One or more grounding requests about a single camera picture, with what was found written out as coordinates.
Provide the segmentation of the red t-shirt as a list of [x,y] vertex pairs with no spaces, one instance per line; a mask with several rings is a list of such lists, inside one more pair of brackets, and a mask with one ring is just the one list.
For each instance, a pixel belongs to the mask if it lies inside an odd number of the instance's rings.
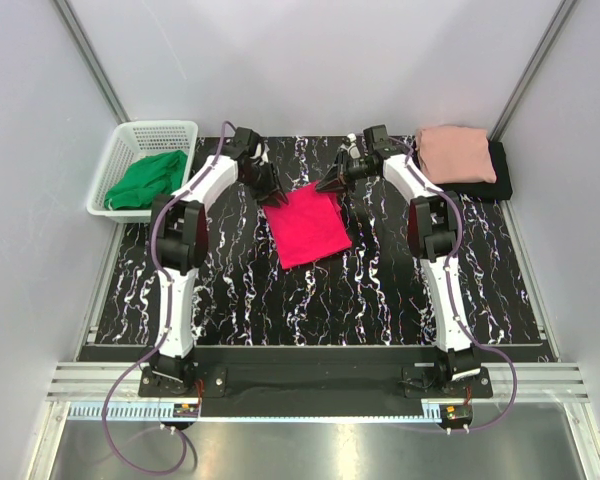
[[284,270],[352,246],[335,193],[319,193],[314,182],[290,192],[287,198],[287,204],[263,207]]

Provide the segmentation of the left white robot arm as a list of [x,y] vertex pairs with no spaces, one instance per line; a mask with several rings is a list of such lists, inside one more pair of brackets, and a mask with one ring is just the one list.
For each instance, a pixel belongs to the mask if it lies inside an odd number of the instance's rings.
[[149,378],[176,396],[201,386],[191,331],[193,287],[209,250],[206,212],[235,183],[246,186],[260,206],[288,203],[265,141],[244,127],[220,139],[183,186],[152,203],[149,253],[159,279],[160,316],[156,346],[146,361]]

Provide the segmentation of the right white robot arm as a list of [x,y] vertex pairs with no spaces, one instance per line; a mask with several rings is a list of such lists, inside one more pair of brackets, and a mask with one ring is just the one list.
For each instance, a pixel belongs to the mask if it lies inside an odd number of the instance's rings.
[[436,321],[434,373],[423,387],[456,396],[481,371],[461,296],[458,253],[463,227],[457,197],[435,186],[418,168],[409,147],[396,143],[384,125],[365,129],[363,136],[364,151],[355,134],[342,139],[316,191],[343,194],[359,180],[379,177],[408,203],[407,244],[425,274]]

